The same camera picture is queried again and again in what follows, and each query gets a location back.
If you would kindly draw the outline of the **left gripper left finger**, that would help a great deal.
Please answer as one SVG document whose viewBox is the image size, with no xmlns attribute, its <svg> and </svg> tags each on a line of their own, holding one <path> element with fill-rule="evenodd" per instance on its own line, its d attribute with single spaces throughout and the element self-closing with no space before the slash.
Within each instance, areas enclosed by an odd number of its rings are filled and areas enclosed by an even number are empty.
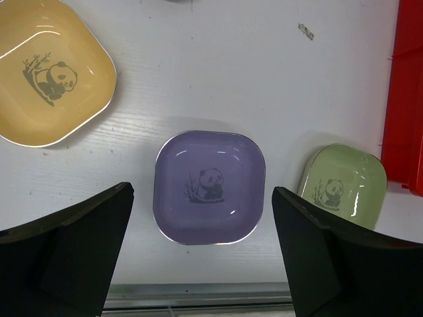
<svg viewBox="0 0 423 317">
<path fill-rule="evenodd" d="M 134 189 L 121 182 L 71 207 L 1 231 L 2 316 L 100 316 Z"/>
</svg>

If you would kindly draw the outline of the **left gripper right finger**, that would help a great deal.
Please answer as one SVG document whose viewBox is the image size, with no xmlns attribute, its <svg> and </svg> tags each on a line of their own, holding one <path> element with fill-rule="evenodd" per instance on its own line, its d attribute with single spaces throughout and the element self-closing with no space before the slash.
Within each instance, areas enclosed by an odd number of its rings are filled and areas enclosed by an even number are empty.
<svg viewBox="0 0 423 317">
<path fill-rule="evenodd" d="M 421 316 L 422 245 L 355 225 L 283 187 L 272 208 L 297 316 Z"/>
</svg>

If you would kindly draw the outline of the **green panda plate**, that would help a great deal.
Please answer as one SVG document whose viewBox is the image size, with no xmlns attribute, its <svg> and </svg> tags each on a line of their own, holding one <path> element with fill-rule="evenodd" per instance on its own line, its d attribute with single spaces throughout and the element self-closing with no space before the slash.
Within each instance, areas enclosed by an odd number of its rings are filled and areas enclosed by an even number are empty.
<svg viewBox="0 0 423 317">
<path fill-rule="evenodd" d="M 377 157 L 335 143 L 307 161 L 297 194 L 329 213 L 374 230 L 386 191 L 387 175 Z"/>
</svg>

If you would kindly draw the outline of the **purple square panda plate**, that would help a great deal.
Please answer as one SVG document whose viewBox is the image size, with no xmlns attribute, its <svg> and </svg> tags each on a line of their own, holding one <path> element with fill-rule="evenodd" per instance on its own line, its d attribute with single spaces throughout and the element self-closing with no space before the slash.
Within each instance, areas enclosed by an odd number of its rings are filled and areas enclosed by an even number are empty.
<svg viewBox="0 0 423 317">
<path fill-rule="evenodd" d="M 238 133 L 185 131 L 171 137 L 155 162 L 153 216 L 159 231 L 182 245 L 244 240 L 264 208 L 266 163 Z"/>
</svg>

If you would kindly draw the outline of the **yellow square plate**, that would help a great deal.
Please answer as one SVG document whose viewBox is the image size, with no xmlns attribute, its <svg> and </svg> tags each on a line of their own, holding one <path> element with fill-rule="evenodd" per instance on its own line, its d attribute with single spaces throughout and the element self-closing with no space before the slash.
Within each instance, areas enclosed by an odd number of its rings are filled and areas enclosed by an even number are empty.
<svg viewBox="0 0 423 317">
<path fill-rule="evenodd" d="M 56 144 L 108 107 L 116 83 L 110 55 L 64 2 L 1 2 L 3 139 Z"/>
</svg>

